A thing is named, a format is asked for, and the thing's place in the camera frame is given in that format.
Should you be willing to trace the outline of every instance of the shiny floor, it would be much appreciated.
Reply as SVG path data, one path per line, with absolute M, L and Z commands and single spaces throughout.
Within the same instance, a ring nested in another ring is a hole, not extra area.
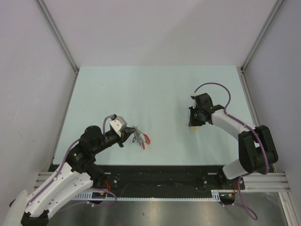
M 85 204 L 57 213 L 48 226 L 287 226 L 278 193 L 244 194 L 258 215 L 217 202 L 118 202 L 110 207 Z

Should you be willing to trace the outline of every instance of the white table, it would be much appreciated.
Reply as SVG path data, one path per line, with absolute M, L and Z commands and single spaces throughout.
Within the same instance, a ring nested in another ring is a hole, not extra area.
M 60 164 L 69 145 L 86 127 L 98 125 L 110 114 L 123 116 L 128 126 L 149 135 L 146 150 L 132 137 L 120 148 L 114 145 L 97 155 L 97 164 L 112 165 L 214 165 L 238 157 L 238 143 L 214 125 L 188 127 L 190 98 L 205 82 L 225 85 L 232 94 L 229 112 L 251 123 L 235 66 L 123 66 L 82 67 L 71 98 L 53 163 Z M 214 105 L 228 96 L 219 86 L 207 85 Z

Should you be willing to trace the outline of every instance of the cable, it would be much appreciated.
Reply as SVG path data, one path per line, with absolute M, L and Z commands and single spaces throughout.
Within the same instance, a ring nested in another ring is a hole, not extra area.
M 227 113 L 227 107 L 228 105 L 230 104 L 230 101 L 231 101 L 231 93 L 230 91 L 228 90 L 227 87 L 225 87 L 224 85 L 222 84 L 219 84 L 217 82 L 207 82 L 207 83 L 204 83 L 202 85 L 200 85 L 199 87 L 196 88 L 196 90 L 194 91 L 194 93 L 196 93 L 198 91 L 199 88 L 201 88 L 202 86 L 205 86 L 205 85 L 209 85 L 209 84 L 212 84 L 212 85 L 218 85 L 218 86 L 221 86 L 223 87 L 227 93 L 228 93 L 228 96 L 229 96 L 229 99 L 228 99 L 228 102 L 227 104 L 225 105 L 225 108 L 224 108 L 224 113 L 226 116 L 228 116 L 229 118 L 233 119 L 234 121 L 238 122 L 239 124 L 243 125 L 245 128 L 247 128 L 248 130 L 250 130 L 253 135 L 255 136 L 257 142 L 259 143 L 259 146 L 260 146 L 260 149 L 261 149 L 261 152 L 262 152 L 262 155 L 264 157 L 264 163 L 265 163 L 265 173 L 264 174 L 267 174 L 269 172 L 269 162 L 268 162 L 268 158 L 267 158 L 267 155 L 265 153 L 265 150 L 264 150 L 264 147 L 263 147 L 263 144 L 259 138 L 259 136 L 256 134 L 256 132 L 250 127 L 248 126 L 246 123 L 244 123 L 243 121 L 239 120 L 238 118 L 234 117 L 233 115 L 230 115 Z M 241 194 L 241 190 L 240 190 L 240 180 L 241 180 L 241 176 L 238 177 L 238 193 L 239 193 L 239 196 L 240 196 L 240 199 L 241 199 L 241 202 L 242 204 L 239 204 L 239 203 L 234 203 L 232 205 L 224 205 L 222 202 L 221 204 L 223 206 L 240 206 L 240 207 L 244 207 L 247 214 L 253 219 L 253 220 L 258 220 L 258 217 L 256 215 L 256 213 L 251 209 L 249 208 L 246 204 L 245 204 L 245 201 L 242 197 L 242 194 Z
M 55 180 L 57 180 L 57 176 L 61 173 L 62 169 L 63 169 L 63 166 L 64 166 L 64 163 L 66 162 L 66 158 L 70 152 L 70 150 L 72 149 L 72 147 L 79 141 L 79 139 L 77 139 L 76 141 L 74 141 L 70 147 L 68 148 L 64 158 L 63 158 L 63 161 L 61 163 L 61 165 L 59 166 L 59 169 L 57 170 L 57 173 L 55 174 L 55 176 L 53 177 L 52 180 L 49 181 L 48 184 L 46 184 L 38 193 L 36 193 L 35 196 L 33 196 L 28 202 L 27 202 L 27 205 L 26 207 L 29 206 L 29 203 L 32 203 L 40 194 L 42 194 Z
M 105 123 L 107 122 L 108 119 L 110 119 L 112 117 L 114 117 L 113 114 L 108 115 L 107 117 L 104 118 L 104 120 L 103 120 L 103 135 L 105 135 Z
M 207 83 L 204 83 L 204 84 L 200 85 L 199 87 L 197 87 L 194 92 L 196 93 L 199 88 L 201 88 L 204 85 L 209 85 L 209 84 L 221 86 L 227 91 L 229 99 L 228 99 L 227 104 L 225 105 L 224 113 L 225 113 L 226 116 L 228 116 L 229 118 L 231 118 L 234 121 L 238 122 L 239 124 L 243 125 L 244 127 L 246 127 L 248 130 L 250 130 L 253 133 L 253 135 L 255 136 L 255 138 L 256 138 L 259 146 L 260 146 L 260 149 L 261 149 L 261 152 L 262 152 L 262 155 L 263 155 L 263 158 L 264 158 L 264 163 L 265 163 L 265 173 L 264 174 L 267 174 L 269 172 L 269 162 L 268 162 L 268 158 L 267 158 L 267 155 L 265 153 L 263 144 L 262 144 L 261 140 L 259 139 L 259 136 L 257 135 L 257 133 L 250 126 L 248 126 L 247 124 L 245 124 L 243 121 L 239 120 L 238 118 L 234 117 L 233 115 L 230 115 L 230 114 L 227 113 L 227 107 L 228 107 L 228 105 L 230 104 L 230 101 L 231 101 L 231 94 L 230 94 L 230 91 L 228 90 L 228 88 L 225 87 L 222 84 L 217 83 L 217 82 L 207 82 Z
M 63 212 L 63 211 L 68 210 L 68 209 L 71 209 L 72 207 L 77 206 L 77 205 L 81 205 L 81 204 L 91 204 L 92 207 L 93 207 L 93 206 L 107 207 L 107 206 L 111 206 L 111 205 L 115 204 L 115 202 L 117 202 L 117 196 L 116 196 L 113 192 L 106 191 L 106 190 L 103 190 L 103 189 L 94 188 L 94 187 L 91 187 L 90 189 L 96 190 L 96 191 L 100 191 L 100 192 L 108 193 L 108 194 L 110 194 L 110 195 L 112 195 L 112 196 L 114 197 L 114 201 L 111 202 L 111 203 L 109 203 L 109 204 L 104 204 L 104 205 L 101 205 L 101 204 L 95 204 L 95 203 L 92 203 L 92 202 L 89 202 L 89 201 L 78 202 L 78 203 L 75 203 L 75 204 L 73 204 L 73 205 L 71 205 L 71 206 L 68 206 L 68 207 L 66 207 L 66 208 L 64 208 L 64 209 L 60 209 L 60 210 L 58 211 L 58 213 Z

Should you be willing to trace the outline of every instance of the white cylinder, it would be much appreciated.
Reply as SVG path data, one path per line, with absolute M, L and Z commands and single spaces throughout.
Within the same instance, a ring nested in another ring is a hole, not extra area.
M 248 173 L 245 171 L 245 169 L 241 166 L 239 159 L 236 159 L 235 161 L 231 162 L 228 165 L 225 165 L 222 168 L 222 171 L 224 172 L 227 179 L 231 180 L 234 178 L 237 178 L 241 175 L 244 175 Z

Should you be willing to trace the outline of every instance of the robotic arm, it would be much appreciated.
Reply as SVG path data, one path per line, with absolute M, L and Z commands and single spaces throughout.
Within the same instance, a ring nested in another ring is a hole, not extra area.
M 58 169 L 28 196 L 21 221 L 23 226 L 46 226 L 49 219 L 74 196 L 99 180 L 102 183 L 104 172 L 94 164 L 95 155 L 116 143 L 123 147 L 123 143 L 136 131 L 136 128 L 127 127 L 126 121 L 116 115 L 110 126 L 111 130 L 105 135 L 98 126 L 86 128 L 77 140 L 78 144 L 69 148 Z
M 189 126 L 202 126 L 208 122 L 222 128 L 238 140 L 239 158 L 223 167 L 224 180 L 234 179 L 255 171 L 266 174 L 265 159 L 268 165 L 278 161 L 278 154 L 268 127 L 256 127 L 242 122 L 226 113 L 223 106 L 213 105 L 212 99 L 207 93 L 191 98 L 195 100 L 195 106 L 189 108 Z M 263 147 L 257 147 L 255 143 L 258 142 L 261 142 Z

